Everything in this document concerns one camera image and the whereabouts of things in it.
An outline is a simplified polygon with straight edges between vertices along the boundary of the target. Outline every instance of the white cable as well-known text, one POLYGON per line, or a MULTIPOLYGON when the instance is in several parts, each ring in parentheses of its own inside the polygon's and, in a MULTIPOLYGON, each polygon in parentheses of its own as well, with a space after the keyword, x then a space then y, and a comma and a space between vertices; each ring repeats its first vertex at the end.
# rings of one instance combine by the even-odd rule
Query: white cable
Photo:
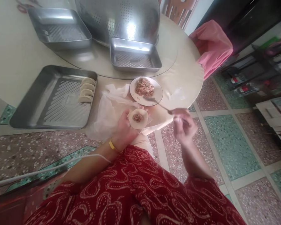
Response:
POLYGON ((105 158, 103 155, 100 155, 100 154, 92 154, 92 155, 86 155, 86 156, 80 156, 80 157, 77 157, 77 158, 74 158, 74 159, 71 159, 70 161, 68 162, 65 162, 59 166, 56 166, 56 167, 52 167, 50 169, 44 169, 44 170, 39 170, 39 171, 36 171, 36 172, 31 172, 31 173, 27 173, 27 174, 24 174, 24 175, 20 175, 20 176, 16 176, 16 177, 12 177, 12 178, 9 178, 9 179, 6 179, 6 180, 2 180, 0 181, 0 186, 2 185, 6 185, 6 184, 9 184, 9 183, 12 183, 12 182, 15 182, 17 180, 21 180, 21 179, 24 179, 26 177, 31 177, 31 176, 34 176, 34 175, 37 175, 37 174, 40 174, 40 173, 44 173, 44 172, 48 172, 48 171, 51 171, 51 170, 55 170, 55 169, 58 169, 60 167, 63 167, 75 160, 78 160, 78 159, 82 159, 82 158, 86 158, 86 157, 91 157, 91 156, 100 156, 101 158, 103 158, 104 160, 106 160, 107 162, 111 163, 111 161, 109 161, 107 158, 105 158))

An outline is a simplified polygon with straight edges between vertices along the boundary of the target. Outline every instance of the spoon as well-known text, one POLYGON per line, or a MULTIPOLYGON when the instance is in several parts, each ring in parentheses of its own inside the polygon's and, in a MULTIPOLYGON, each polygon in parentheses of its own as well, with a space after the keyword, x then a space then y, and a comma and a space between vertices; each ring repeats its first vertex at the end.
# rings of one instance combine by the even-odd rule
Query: spoon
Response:
MULTIPOLYGON (((150 101, 150 102, 155 102, 157 103, 158 105, 160 105, 162 108, 164 108, 166 111, 168 111, 168 114, 172 115, 172 111, 167 109, 166 107, 162 106, 161 104, 159 104, 158 101, 156 101, 156 99, 154 97, 148 97, 148 96, 143 96, 143 98, 147 101, 150 101)), ((182 118, 182 121, 187 124, 187 125, 190 125, 185 119, 182 118)))
POLYGON ((172 114, 172 111, 167 109, 166 107, 162 106, 161 104, 159 104, 158 101, 156 101, 156 99, 154 97, 148 97, 148 96, 143 96, 143 98, 149 102, 155 102, 157 103, 158 105, 160 105, 162 108, 164 108, 166 111, 168 111, 168 114, 172 114))

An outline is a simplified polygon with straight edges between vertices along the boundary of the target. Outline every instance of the dumpling wrapper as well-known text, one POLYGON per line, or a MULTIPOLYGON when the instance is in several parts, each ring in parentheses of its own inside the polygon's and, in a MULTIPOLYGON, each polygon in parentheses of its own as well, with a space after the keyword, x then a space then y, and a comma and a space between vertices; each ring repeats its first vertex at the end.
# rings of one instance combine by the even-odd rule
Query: dumpling wrapper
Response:
POLYGON ((94 91, 95 90, 95 86, 93 84, 89 84, 89 83, 84 83, 80 90, 83 90, 83 89, 89 89, 89 90, 92 90, 94 91))
POLYGON ((90 89, 83 89, 80 92, 80 96, 84 96, 84 95, 88 95, 88 96, 94 96, 94 91, 90 90, 90 89))
POLYGON ((81 84, 85 84, 85 83, 89 83, 89 84, 92 84, 92 85, 96 85, 96 81, 93 79, 93 78, 84 78, 81 82, 81 84))
POLYGON ((145 111, 143 109, 136 109, 128 114, 128 120, 130 122, 130 126, 137 130, 142 130, 147 126, 148 117, 149 117, 149 115, 148 115, 147 111, 145 111), (144 117, 143 120, 140 122, 136 122, 133 120, 133 116, 138 113, 144 117))
POLYGON ((93 97, 92 96, 87 96, 87 95, 80 96, 79 99, 78 99, 79 103, 83 103, 83 102, 91 103, 92 101, 93 101, 93 97))

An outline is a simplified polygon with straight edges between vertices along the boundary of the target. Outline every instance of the white plate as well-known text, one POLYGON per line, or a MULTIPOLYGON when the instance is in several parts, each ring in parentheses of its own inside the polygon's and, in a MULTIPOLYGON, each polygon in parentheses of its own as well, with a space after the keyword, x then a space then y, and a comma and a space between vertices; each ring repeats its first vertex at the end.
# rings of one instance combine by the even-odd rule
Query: white plate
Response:
POLYGON ((138 95, 137 93, 135 93, 135 87, 136 87, 137 81, 138 81, 140 78, 145 78, 145 79, 149 80, 150 83, 153 85, 153 87, 154 87, 154 94, 153 94, 153 96, 150 96, 150 97, 155 98, 158 103, 162 100, 163 91, 162 91, 161 86, 160 86, 159 83, 157 83, 155 80, 153 80, 152 78, 148 78, 148 77, 138 77, 138 78, 135 78, 135 79, 130 83, 129 91, 130 91, 131 96, 133 97, 133 99, 134 99, 136 102, 138 102, 139 104, 141 104, 141 105, 143 105, 143 106, 154 106, 154 105, 157 105, 156 102, 147 101, 147 100, 145 100, 145 99, 143 98, 143 96, 140 96, 140 95, 138 95))

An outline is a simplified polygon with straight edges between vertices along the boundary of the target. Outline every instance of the gold bracelet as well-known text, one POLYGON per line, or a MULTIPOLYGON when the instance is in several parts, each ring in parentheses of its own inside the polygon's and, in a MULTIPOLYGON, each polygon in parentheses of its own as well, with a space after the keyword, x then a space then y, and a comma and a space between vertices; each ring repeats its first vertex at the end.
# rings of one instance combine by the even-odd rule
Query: gold bracelet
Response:
POLYGON ((115 146, 113 145, 111 139, 109 140, 109 146, 111 147, 112 150, 116 151, 119 155, 123 154, 123 151, 119 151, 115 148, 115 146))

